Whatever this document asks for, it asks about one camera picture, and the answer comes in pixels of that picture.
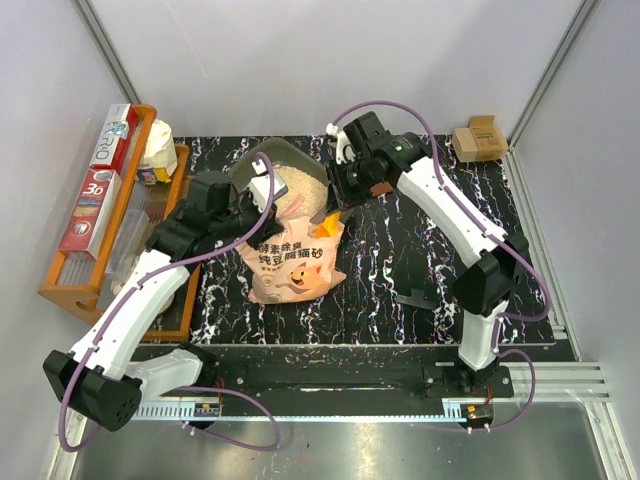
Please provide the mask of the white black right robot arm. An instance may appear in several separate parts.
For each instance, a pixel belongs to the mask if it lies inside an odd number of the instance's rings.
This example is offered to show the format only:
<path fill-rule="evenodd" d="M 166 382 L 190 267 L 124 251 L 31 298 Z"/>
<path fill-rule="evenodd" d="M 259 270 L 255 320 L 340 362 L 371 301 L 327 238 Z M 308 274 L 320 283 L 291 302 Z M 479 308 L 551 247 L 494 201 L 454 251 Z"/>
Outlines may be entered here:
<path fill-rule="evenodd" d="M 394 190 L 420 207 L 445 234 L 466 269 L 453 284 L 464 320 L 458 358 L 443 382 L 465 395 L 486 389 L 499 366 L 495 327 L 523 273 L 518 255 L 527 240 L 482 214 L 453 184 L 429 148 L 412 132 L 393 135 L 368 112 L 344 127 L 330 123 L 335 157 L 326 167 L 330 208 L 361 205 Z"/>

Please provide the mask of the yellow plastic litter scoop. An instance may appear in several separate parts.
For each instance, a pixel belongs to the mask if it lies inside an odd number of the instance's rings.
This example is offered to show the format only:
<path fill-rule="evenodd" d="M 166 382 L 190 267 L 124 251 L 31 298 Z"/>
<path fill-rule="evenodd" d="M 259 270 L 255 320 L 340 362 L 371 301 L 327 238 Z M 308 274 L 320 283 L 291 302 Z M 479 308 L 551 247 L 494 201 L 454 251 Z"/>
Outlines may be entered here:
<path fill-rule="evenodd" d="M 322 223 L 320 223 L 314 232 L 315 238 L 332 237 L 341 232 L 342 223 L 340 221 L 340 212 L 334 212 L 327 215 Z"/>

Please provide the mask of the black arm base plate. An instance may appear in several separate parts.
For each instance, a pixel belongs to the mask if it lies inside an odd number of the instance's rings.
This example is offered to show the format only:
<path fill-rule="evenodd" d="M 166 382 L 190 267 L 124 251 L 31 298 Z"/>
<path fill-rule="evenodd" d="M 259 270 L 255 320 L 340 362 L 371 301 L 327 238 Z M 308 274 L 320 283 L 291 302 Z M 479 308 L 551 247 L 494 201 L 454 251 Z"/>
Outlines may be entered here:
<path fill-rule="evenodd" d="M 473 373 L 455 346 L 204 345 L 227 386 L 399 390 L 436 398 L 510 399 L 509 369 L 497 360 Z"/>

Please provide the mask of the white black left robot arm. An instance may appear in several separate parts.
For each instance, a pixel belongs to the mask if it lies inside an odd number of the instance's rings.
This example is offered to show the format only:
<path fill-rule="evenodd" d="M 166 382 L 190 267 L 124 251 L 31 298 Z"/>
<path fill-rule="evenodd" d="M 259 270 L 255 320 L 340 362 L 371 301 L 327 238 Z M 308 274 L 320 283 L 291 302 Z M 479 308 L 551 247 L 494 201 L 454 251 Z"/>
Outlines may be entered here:
<path fill-rule="evenodd" d="M 53 350 L 45 375 L 63 410 L 73 409 L 115 432 L 148 399 L 186 387 L 213 390 L 216 358 L 182 344 L 170 353 L 131 362 L 160 310 L 204 260 L 263 237 L 275 223 L 274 200 L 282 188 L 275 172 L 254 176 L 238 197 L 220 171 L 197 175 L 181 199 L 153 229 L 133 273 L 94 325 L 69 352 Z"/>

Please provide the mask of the pink cat litter bag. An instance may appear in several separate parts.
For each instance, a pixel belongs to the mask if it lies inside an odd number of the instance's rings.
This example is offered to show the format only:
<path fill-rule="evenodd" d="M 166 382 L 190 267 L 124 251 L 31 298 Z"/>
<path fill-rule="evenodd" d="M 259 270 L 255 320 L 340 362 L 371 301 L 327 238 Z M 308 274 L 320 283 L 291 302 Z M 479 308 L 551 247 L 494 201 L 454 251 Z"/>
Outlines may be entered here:
<path fill-rule="evenodd" d="M 326 295 L 345 280 L 336 268 L 344 224 L 331 230 L 302 214 L 305 197 L 297 195 L 278 219 L 283 231 L 256 247 L 243 243 L 236 248 L 252 272 L 249 299 L 258 304 L 311 301 Z"/>

